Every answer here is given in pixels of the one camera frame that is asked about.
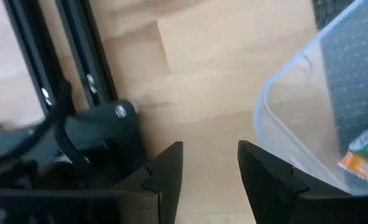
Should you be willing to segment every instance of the black plastic bracket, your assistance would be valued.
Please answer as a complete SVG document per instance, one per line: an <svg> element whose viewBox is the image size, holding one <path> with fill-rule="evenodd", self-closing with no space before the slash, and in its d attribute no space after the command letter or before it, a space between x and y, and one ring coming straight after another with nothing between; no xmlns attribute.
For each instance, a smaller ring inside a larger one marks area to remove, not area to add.
<svg viewBox="0 0 368 224"><path fill-rule="evenodd" d="M88 104L117 100L89 0L56 0L56 4Z"/></svg>
<svg viewBox="0 0 368 224"><path fill-rule="evenodd" d="M47 113L64 79L37 1L3 0L40 105ZM74 112L71 102L70 111Z"/></svg>
<svg viewBox="0 0 368 224"><path fill-rule="evenodd" d="M238 161L257 223L368 223L368 195L349 195L247 141Z"/></svg>
<svg viewBox="0 0 368 224"><path fill-rule="evenodd" d="M117 106L125 109L124 118L116 114ZM17 131L0 133L0 155L30 135L33 128L29 126ZM140 141L136 111L128 101L120 100L70 116L67 119L66 131L79 150L113 141L114 144L109 147L114 147L119 153L123 176L133 173L147 161ZM25 159L37 161L41 169L53 163L58 150L59 146L51 132L25 156Z"/></svg>
<svg viewBox="0 0 368 224"><path fill-rule="evenodd" d="M182 174L176 142L110 189L0 190L0 223L173 224Z"/></svg>

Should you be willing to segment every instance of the floor plank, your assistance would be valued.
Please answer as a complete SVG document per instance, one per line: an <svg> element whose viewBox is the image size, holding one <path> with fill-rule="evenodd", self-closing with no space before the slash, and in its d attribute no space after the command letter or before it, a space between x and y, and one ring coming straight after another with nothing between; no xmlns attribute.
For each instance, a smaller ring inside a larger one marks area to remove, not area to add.
<svg viewBox="0 0 368 224"><path fill-rule="evenodd" d="M75 106L83 110L83 88L57 8L53 1L40 3L64 74L73 82ZM316 34L311 2L91 0L91 5L119 95L140 106L149 156L184 141L177 223L252 223L237 142L257 142L252 112L258 92ZM8 63L19 58L17 47L3 50ZM0 67L8 63L0 57ZM20 94L30 98L33 87L24 66L9 66L9 73L26 78L27 90ZM28 106L38 109L36 103Z"/></svg>
<svg viewBox="0 0 368 224"><path fill-rule="evenodd" d="M44 116L7 13L0 1L0 123L15 129Z"/></svg>

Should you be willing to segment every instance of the black plastic part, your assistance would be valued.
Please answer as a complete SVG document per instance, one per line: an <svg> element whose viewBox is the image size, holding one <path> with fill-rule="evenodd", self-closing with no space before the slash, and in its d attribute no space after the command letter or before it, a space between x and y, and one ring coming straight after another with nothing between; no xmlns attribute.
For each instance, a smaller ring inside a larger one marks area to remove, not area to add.
<svg viewBox="0 0 368 224"><path fill-rule="evenodd" d="M119 118L115 109L123 106L127 111L125 118ZM139 124L134 107L125 100L120 100L76 114L67 119L67 134L74 145L82 150L95 144L111 141L108 147L117 151L123 176L133 173L146 161L146 155L140 140ZM26 127L13 132L0 133L0 154L4 154L21 142L34 127ZM36 145L24 159L34 159L43 168L54 160L59 146L48 133L43 141Z"/></svg>
<svg viewBox="0 0 368 224"><path fill-rule="evenodd" d="M238 161L257 223L368 223L368 196L349 195L247 141Z"/></svg>
<svg viewBox="0 0 368 224"><path fill-rule="evenodd" d="M40 105L47 113L50 105L45 101L42 89L47 91L48 100L54 104L64 77L42 11L37 1L3 1ZM72 101L69 108L74 112Z"/></svg>
<svg viewBox="0 0 368 224"><path fill-rule="evenodd" d="M53 124L67 117L67 104L71 101L71 85L66 82L61 89L57 102L50 109L44 121L36 125L30 136L13 146L8 152L0 155L0 165L12 163L27 154L50 131Z"/></svg>
<svg viewBox="0 0 368 224"><path fill-rule="evenodd" d="M65 34L90 106L117 100L117 93L103 50L89 0L56 0ZM90 88L88 75L94 80Z"/></svg>
<svg viewBox="0 0 368 224"><path fill-rule="evenodd" d="M0 190L0 223L173 224L182 165L176 142L110 189Z"/></svg>
<svg viewBox="0 0 368 224"><path fill-rule="evenodd" d="M35 161L20 161L17 164L0 167L0 189L5 186L15 186L19 179L33 178L36 175L36 168ZM31 189L33 186L28 184L25 187Z"/></svg>
<svg viewBox="0 0 368 224"><path fill-rule="evenodd" d="M90 162L79 152L75 145L70 140L67 132L65 131L65 119L57 122L55 128L55 141L60 146L60 150L77 166L81 172L91 177L94 175L94 169Z"/></svg>

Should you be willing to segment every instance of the black metal frame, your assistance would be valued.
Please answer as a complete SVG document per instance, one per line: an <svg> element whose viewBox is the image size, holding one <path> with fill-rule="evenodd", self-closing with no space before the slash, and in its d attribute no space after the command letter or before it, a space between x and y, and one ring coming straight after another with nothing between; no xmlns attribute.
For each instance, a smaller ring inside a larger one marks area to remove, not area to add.
<svg viewBox="0 0 368 224"><path fill-rule="evenodd" d="M89 0L56 0L56 4L88 104L117 100Z"/></svg>
<svg viewBox="0 0 368 224"><path fill-rule="evenodd" d="M3 1L40 104L47 114L56 103L61 85L66 80L40 7L36 0ZM29 222L33 215L32 218L44 223L66 223L78 221L77 218L80 218L79 221L96 220L98 223L110 223L111 220L138 223L138 215L135 215L131 206L139 203L141 207L137 213L140 215L146 209L156 217L154 223L174 223L182 183L183 144L176 142L153 161L148 161L140 140L136 111L128 101L117 99L89 2L57 0L57 5L91 106L90 110L74 114L75 108L70 101L68 106L72 116L67 118L66 132L83 154L88 153L89 149L99 152L101 148L109 151L107 155L113 152L114 167L106 166L106 170L102 167L97 175L89 177L86 183L95 184L89 189L105 189L118 184L109 190L90 192L2 190L0 208L9 211L5 221ZM34 127L0 131L0 155L31 135ZM49 169L51 164L61 165L55 162L55 158L60 156L58 152L59 145L54 133L46 134L16 164L0 167L0 187L11 186L22 179L31 182L29 188L44 184L41 181L34 182L32 178L39 177L38 172ZM50 212L53 215L58 213L58 222L50 219Z"/></svg>
<svg viewBox="0 0 368 224"><path fill-rule="evenodd" d="M42 11L37 1L3 1L40 105L47 113L64 77ZM69 107L74 112L72 101Z"/></svg>

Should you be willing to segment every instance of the black cable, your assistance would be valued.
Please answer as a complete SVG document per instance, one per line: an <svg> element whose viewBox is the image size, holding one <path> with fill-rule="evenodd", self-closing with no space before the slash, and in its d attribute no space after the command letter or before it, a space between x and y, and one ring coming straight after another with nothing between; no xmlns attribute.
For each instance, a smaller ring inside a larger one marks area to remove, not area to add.
<svg viewBox="0 0 368 224"><path fill-rule="evenodd" d="M66 119L62 119L57 122L55 140L60 146L61 151L72 161L73 165L84 174L84 176L92 176L94 174L94 169L84 155L80 154L79 150L71 142L65 131L65 121Z"/></svg>
<svg viewBox="0 0 368 224"><path fill-rule="evenodd" d="M0 166L17 160L24 154L28 153L36 144L40 142L53 123L65 119L67 115L67 104L71 100L71 90L72 86L68 81L62 83L61 93L57 98L57 102L51 107L50 112L46 115L44 121L36 126L34 132L29 137L25 138L21 143L13 147L6 154L0 156Z"/></svg>

